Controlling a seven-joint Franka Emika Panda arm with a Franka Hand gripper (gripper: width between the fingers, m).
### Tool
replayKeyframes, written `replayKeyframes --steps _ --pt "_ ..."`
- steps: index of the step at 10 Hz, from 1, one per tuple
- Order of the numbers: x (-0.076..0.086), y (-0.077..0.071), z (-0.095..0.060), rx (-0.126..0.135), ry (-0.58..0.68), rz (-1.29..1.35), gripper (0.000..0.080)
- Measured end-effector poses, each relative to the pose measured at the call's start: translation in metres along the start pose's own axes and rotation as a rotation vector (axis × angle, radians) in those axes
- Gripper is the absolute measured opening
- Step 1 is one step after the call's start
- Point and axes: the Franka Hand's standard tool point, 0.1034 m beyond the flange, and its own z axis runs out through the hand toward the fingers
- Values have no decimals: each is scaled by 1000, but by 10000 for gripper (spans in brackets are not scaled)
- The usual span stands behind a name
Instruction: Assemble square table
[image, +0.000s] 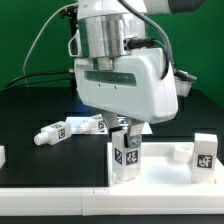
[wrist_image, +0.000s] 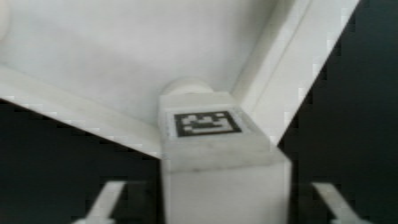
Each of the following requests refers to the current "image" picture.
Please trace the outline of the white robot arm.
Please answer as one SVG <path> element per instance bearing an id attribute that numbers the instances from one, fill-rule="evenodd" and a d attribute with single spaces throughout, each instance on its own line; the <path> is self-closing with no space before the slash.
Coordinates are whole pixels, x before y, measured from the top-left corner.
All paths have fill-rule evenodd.
<path id="1" fill-rule="evenodd" d="M 141 145 L 143 124 L 171 120 L 177 98 L 197 78 L 174 67 L 167 34 L 150 14 L 197 10 L 206 0 L 78 0 L 77 31 L 68 44 L 82 102 L 104 111 L 109 132 L 127 148 Z"/>

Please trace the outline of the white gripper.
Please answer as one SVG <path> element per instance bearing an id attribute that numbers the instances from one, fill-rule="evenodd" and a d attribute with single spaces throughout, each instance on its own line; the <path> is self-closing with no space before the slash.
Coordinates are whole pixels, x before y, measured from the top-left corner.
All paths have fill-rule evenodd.
<path id="1" fill-rule="evenodd" d="M 127 120 L 124 144 L 126 148 L 138 148 L 142 121 L 165 122 L 178 111 L 172 66 L 162 79 L 164 68 L 161 48 L 135 49 L 130 55 L 117 57 L 112 71 L 97 71 L 91 59 L 76 59 L 77 91 L 85 105 L 109 111 L 103 113 L 109 130 L 119 126 L 116 114 L 134 118 Z"/>

